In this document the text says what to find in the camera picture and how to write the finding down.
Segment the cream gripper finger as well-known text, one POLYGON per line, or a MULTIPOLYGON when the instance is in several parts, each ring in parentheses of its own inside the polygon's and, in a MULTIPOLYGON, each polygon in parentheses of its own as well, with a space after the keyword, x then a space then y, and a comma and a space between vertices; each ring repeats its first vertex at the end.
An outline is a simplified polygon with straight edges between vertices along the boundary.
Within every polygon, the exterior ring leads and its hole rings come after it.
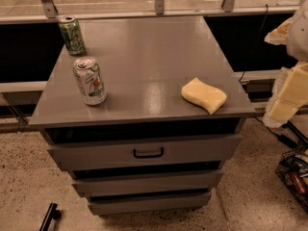
POLYGON ((290 69, 282 67, 271 92, 263 123, 278 128, 308 104, 308 63, 298 62, 290 69))
POLYGON ((273 45, 285 45, 287 43, 287 36, 291 24, 292 19, 286 19, 277 28, 275 28, 265 36, 265 42, 273 45))

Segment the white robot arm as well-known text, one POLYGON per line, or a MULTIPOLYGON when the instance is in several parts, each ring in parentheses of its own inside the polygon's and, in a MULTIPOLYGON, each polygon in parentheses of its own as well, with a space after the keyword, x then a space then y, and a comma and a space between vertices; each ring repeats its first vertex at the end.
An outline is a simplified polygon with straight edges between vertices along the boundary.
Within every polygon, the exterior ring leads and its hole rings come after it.
POLYGON ((308 104, 308 1, 291 18, 268 33, 265 42, 285 45, 287 54, 297 60, 292 68, 280 69, 263 116, 267 127, 278 128, 308 104))

